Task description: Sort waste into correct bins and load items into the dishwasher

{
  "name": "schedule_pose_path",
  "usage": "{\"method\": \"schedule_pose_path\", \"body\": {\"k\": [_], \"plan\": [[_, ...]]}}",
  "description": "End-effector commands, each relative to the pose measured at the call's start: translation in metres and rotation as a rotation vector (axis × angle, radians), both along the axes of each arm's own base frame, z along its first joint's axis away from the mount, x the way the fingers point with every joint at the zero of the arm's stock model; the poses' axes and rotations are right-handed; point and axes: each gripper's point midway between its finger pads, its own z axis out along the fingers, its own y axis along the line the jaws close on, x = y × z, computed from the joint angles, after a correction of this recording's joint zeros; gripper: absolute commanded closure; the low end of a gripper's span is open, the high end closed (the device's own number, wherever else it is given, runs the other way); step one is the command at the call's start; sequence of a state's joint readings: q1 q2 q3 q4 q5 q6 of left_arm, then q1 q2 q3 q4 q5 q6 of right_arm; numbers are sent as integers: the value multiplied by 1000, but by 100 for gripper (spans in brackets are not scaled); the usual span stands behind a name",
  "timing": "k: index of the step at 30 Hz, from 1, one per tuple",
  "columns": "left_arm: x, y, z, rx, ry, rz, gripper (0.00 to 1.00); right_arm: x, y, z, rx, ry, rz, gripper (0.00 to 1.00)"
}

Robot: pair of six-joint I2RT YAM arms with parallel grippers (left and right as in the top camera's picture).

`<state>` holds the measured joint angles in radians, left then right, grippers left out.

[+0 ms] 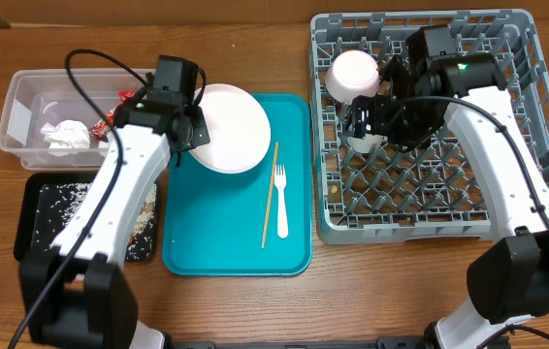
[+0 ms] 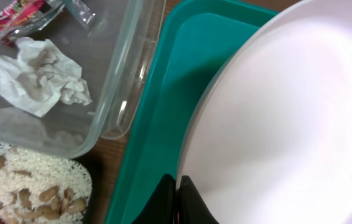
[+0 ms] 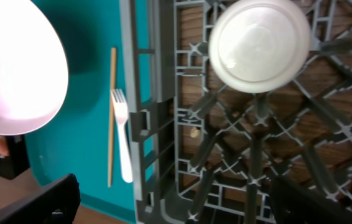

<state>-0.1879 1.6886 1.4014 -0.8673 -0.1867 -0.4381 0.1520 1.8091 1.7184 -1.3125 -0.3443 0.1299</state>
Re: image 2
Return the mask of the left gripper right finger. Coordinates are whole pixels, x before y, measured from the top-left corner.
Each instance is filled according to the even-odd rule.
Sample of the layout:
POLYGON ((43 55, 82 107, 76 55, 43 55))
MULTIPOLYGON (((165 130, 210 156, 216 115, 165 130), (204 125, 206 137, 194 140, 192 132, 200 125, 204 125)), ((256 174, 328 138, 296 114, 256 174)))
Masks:
POLYGON ((177 190, 178 224, 218 224, 192 179, 184 175, 177 190))

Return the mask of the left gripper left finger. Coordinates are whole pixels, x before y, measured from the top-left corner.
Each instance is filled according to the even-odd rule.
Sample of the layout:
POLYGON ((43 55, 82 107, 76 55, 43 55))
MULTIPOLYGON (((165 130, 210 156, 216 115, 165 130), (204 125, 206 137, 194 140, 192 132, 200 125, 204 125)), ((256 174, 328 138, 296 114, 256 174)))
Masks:
POLYGON ((132 224, 173 224, 175 179, 165 174, 132 224))

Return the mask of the large white plate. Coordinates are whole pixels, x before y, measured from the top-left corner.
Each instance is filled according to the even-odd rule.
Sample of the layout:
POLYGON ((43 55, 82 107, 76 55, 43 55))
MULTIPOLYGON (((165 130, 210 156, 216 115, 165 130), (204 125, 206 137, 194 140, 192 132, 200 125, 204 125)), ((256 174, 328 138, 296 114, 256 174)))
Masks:
POLYGON ((227 61, 177 175, 220 223, 352 223, 352 0, 300 1, 227 61))

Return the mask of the red snack wrapper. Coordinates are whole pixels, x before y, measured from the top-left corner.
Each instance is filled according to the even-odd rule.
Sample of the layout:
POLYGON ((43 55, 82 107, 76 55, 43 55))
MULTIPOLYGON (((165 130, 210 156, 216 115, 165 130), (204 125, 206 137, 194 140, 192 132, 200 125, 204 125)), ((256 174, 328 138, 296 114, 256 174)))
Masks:
POLYGON ((86 29, 96 15, 81 0, 14 0, 0 11, 0 42, 10 44, 42 30, 64 9, 86 29))

